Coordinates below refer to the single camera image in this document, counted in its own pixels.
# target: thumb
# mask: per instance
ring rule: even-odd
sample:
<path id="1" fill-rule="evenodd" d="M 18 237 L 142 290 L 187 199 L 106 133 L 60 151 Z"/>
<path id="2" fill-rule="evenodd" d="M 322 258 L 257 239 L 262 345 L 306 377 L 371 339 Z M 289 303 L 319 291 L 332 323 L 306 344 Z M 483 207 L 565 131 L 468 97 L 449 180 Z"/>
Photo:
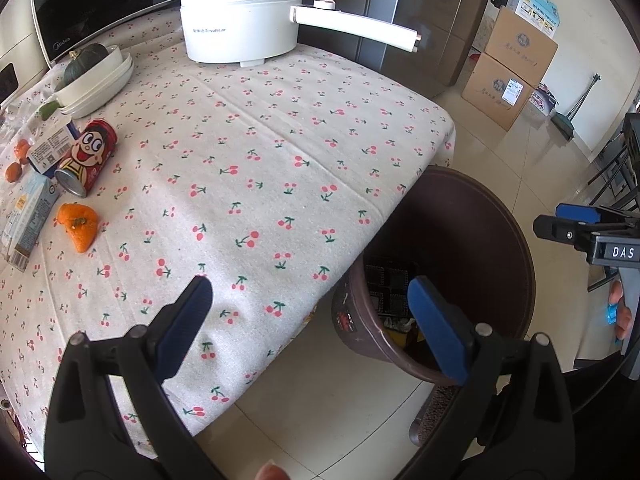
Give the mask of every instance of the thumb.
<path id="1" fill-rule="evenodd" d="M 267 462 L 260 468 L 255 480 L 289 480 L 289 476 L 273 462 Z"/>

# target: cartoon character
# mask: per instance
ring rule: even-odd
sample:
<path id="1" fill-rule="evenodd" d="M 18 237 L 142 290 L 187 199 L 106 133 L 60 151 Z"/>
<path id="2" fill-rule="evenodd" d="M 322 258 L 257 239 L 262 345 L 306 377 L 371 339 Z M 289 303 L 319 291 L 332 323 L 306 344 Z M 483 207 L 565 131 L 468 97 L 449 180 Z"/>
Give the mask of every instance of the cartoon character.
<path id="1" fill-rule="evenodd" d="M 89 130 L 82 134 L 71 147 L 71 157 L 60 164 L 60 168 L 71 170 L 84 186 L 86 184 L 86 168 L 101 166 L 104 162 L 104 134 Z"/>

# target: black cable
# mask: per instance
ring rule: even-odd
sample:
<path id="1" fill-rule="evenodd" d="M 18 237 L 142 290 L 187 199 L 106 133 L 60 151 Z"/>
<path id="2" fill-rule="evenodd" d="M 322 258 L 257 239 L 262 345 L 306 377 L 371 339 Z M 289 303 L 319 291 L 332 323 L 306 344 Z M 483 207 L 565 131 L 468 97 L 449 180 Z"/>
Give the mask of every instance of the black cable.
<path id="1" fill-rule="evenodd" d="M 589 397 L 587 397 L 586 400 L 584 400 L 579 406 L 574 408 L 574 410 L 572 411 L 572 415 L 575 416 L 577 413 L 581 412 L 584 407 L 586 407 L 593 399 L 595 399 L 601 393 L 602 390 L 604 390 L 607 384 L 609 384 L 613 379 L 613 377 L 615 377 L 616 374 L 620 371 L 620 368 L 622 368 L 625 365 L 625 363 L 628 361 L 628 359 L 634 354 L 638 346 L 638 343 L 640 343 L 640 335 L 636 337 L 636 340 L 633 342 L 633 344 L 629 344 L 629 346 L 626 348 L 625 356 L 622 358 L 622 361 L 620 361 L 620 364 L 618 364 L 616 369 L 613 370 L 611 375 L 598 388 L 596 388 L 596 390 Z"/>

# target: white bowl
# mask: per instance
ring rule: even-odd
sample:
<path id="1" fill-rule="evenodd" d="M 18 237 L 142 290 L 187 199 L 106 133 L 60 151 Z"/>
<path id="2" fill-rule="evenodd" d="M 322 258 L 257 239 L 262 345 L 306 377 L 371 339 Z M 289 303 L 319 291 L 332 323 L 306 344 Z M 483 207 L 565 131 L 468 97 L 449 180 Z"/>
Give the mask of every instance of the white bowl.
<path id="1" fill-rule="evenodd" d="M 111 45 L 107 47 L 107 50 L 109 51 L 109 55 L 101 60 L 100 63 L 91 67 L 78 79 L 72 81 L 52 95 L 61 106 L 69 106 L 84 98 L 97 85 L 104 81 L 105 78 L 110 76 L 114 70 L 122 65 L 123 59 L 120 47 Z"/>
<path id="2" fill-rule="evenodd" d="M 60 108 L 60 112 L 64 115 L 70 115 L 72 119 L 79 119 L 95 112 L 124 88 L 133 74 L 133 67 L 131 55 L 127 54 L 124 62 L 111 77 L 105 79 L 103 83 L 83 99 L 71 106 Z"/>

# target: barcode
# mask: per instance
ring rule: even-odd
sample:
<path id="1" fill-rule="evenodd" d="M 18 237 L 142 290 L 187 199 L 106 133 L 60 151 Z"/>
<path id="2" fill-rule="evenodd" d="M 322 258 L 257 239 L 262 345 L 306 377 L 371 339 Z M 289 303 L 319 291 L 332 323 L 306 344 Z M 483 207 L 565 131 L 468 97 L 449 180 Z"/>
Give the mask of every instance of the barcode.
<path id="1" fill-rule="evenodd" d="M 59 150 L 58 150 L 58 156 L 63 156 L 66 152 L 69 151 L 69 148 L 71 148 L 71 144 L 66 143 L 64 146 L 62 146 Z"/>
<path id="2" fill-rule="evenodd" d="M 24 254 L 14 251 L 14 255 L 9 260 L 9 263 L 16 269 L 24 272 L 24 269 L 27 268 L 27 263 L 29 263 L 29 259 Z"/>

